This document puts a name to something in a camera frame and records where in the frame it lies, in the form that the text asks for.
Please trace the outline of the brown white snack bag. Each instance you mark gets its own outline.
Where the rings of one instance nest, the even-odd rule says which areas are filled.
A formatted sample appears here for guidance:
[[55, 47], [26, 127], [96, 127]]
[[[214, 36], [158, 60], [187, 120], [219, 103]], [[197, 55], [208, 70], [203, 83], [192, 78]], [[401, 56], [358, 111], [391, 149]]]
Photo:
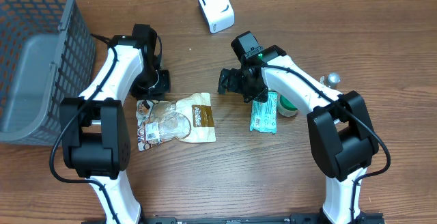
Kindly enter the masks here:
[[173, 102], [139, 100], [136, 118], [140, 151], [174, 139], [185, 143], [216, 141], [209, 93], [195, 93]]

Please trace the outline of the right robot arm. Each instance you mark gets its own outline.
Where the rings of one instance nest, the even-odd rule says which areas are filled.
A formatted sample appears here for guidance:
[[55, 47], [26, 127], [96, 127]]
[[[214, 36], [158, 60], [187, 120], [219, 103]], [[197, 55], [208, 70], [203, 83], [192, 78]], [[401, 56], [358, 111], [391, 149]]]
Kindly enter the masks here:
[[383, 223], [382, 214], [359, 208], [361, 182], [379, 143], [365, 101], [342, 94], [301, 70], [276, 45], [262, 47], [247, 31], [231, 47], [241, 67], [223, 69], [218, 92], [242, 94], [245, 102], [268, 101], [268, 90], [288, 99], [307, 117], [311, 154], [326, 176], [326, 196], [317, 213], [293, 213], [290, 223]]

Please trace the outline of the green white can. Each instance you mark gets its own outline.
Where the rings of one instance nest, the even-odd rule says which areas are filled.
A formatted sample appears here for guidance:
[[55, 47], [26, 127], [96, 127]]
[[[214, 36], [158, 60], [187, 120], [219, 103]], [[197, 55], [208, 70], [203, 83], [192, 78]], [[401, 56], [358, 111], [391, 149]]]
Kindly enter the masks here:
[[293, 117], [298, 113], [298, 109], [282, 95], [277, 101], [277, 111], [284, 117]]

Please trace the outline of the yellow drink bottle grey cap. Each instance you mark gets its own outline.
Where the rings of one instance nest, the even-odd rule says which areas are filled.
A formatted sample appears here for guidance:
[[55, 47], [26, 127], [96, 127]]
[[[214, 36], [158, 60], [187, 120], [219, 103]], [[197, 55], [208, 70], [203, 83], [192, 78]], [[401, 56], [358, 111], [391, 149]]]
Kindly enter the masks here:
[[331, 72], [320, 78], [320, 83], [331, 89], [337, 89], [338, 84], [340, 82], [341, 82], [341, 77], [336, 72]]

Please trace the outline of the mint green tissue pack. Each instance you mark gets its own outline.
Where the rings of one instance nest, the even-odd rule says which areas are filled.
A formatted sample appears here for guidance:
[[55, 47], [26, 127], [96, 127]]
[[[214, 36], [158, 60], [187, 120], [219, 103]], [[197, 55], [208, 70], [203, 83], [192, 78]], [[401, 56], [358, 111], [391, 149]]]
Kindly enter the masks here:
[[250, 131], [277, 132], [277, 99], [278, 93], [268, 92], [266, 102], [252, 102]]

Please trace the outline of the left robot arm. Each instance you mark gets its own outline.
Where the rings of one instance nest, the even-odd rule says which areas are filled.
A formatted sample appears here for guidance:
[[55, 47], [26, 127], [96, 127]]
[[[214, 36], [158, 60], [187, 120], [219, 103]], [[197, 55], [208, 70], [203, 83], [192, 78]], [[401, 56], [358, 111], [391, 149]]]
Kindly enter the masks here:
[[136, 24], [129, 36], [96, 36], [107, 45], [107, 59], [96, 78], [75, 98], [60, 104], [61, 133], [49, 168], [60, 182], [89, 184], [105, 213], [103, 223], [144, 223], [126, 169], [131, 143], [123, 103], [161, 99], [170, 90], [168, 70], [161, 68], [157, 32]]

